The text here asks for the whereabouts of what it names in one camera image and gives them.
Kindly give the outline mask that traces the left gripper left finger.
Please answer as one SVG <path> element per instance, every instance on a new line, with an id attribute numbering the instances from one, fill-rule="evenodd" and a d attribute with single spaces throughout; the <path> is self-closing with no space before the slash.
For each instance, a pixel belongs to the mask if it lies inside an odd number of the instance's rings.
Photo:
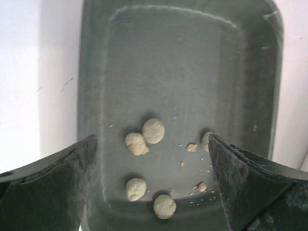
<path id="1" fill-rule="evenodd" d="M 95 135 L 0 175 L 2 231 L 77 231 L 97 160 Z"/>

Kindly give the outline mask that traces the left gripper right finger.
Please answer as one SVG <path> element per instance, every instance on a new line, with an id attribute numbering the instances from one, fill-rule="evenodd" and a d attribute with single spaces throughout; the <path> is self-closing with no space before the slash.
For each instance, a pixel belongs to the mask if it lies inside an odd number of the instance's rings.
<path id="1" fill-rule="evenodd" d="M 209 136 L 209 155 L 230 231 L 306 231 L 308 174 Z"/>

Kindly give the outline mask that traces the grey plastic bin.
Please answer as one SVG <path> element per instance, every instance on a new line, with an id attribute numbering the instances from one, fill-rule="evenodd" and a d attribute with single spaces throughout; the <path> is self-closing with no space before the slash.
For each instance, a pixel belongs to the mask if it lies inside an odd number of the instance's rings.
<path id="1" fill-rule="evenodd" d="M 85 231 L 226 231 L 209 154 L 213 132 L 271 158 L 282 20 L 271 0 L 87 0 L 77 136 L 98 138 Z M 135 156 L 125 144 L 157 118 L 164 138 Z M 146 182 L 134 202 L 126 184 Z M 155 199 L 177 208 L 159 219 Z"/>

